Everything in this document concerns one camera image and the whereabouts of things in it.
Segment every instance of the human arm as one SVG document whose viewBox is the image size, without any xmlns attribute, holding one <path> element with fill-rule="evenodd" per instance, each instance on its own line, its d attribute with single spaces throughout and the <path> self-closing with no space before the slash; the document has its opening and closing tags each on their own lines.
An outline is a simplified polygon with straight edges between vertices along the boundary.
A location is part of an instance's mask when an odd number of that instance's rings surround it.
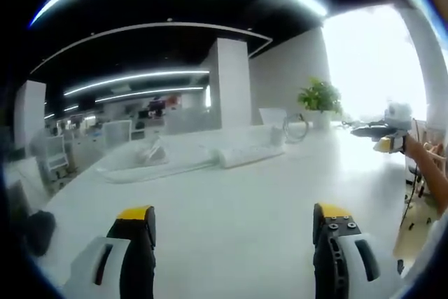
<svg viewBox="0 0 448 299">
<path fill-rule="evenodd" d="M 428 185 L 437 204 L 437 213 L 441 216 L 448 207 L 448 180 L 434 163 L 431 155 L 410 135 L 406 136 L 405 154 L 413 159 Z"/>
</svg>

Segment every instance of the white flower pot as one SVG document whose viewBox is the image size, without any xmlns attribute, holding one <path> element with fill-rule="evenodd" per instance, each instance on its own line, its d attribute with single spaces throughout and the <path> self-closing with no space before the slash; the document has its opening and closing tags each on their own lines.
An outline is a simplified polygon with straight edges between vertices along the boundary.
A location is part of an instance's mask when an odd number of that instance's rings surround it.
<svg viewBox="0 0 448 299">
<path fill-rule="evenodd" d="M 316 130 L 329 130 L 331 121 L 331 111 L 310 111 L 310 121 Z"/>
</svg>

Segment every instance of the potted plant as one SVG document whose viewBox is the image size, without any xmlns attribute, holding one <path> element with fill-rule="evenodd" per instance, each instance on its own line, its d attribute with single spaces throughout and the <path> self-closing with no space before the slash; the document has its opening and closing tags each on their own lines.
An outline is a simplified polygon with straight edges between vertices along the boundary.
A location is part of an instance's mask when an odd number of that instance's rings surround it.
<svg viewBox="0 0 448 299">
<path fill-rule="evenodd" d="M 311 78 L 311 87 L 302 88 L 297 100 L 311 111 L 311 121 L 316 129 L 329 129 L 331 112 L 342 112 L 339 91 L 331 83 L 317 78 Z"/>
</svg>

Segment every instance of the green plant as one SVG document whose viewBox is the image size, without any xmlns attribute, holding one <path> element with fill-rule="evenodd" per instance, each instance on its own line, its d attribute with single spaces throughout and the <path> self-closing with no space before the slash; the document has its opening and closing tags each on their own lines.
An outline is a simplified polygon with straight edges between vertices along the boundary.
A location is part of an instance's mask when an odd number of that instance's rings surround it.
<svg viewBox="0 0 448 299">
<path fill-rule="evenodd" d="M 342 112 L 341 94 L 329 82 L 311 78 L 311 87 L 302 88 L 297 101 L 304 105 L 306 110 Z"/>
</svg>

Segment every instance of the white table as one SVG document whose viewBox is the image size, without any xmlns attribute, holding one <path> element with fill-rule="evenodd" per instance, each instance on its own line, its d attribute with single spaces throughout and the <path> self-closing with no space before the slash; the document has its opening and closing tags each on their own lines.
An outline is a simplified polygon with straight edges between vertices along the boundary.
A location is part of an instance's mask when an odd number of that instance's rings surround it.
<svg viewBox="0 0 448 299">
<path fill-rule="evenodd" d="M 228 147 L 268 137 L 268 127 L 251 127 L 164 139 Z M 95 171 L 100 160 L 49 202 L 57 229 L 38 263 L 61 286 L 72 260 L 107 234 L 120 211 L 151 204 L 157 218 L 155 298 L 313 298 L 314 203 L 347 208 L 363 232 L 393 250 L 405 158 L 372 146 L 346 130 L 311 132 L 277 158 L 126 185 L 105 183 Z"/>
</svg>

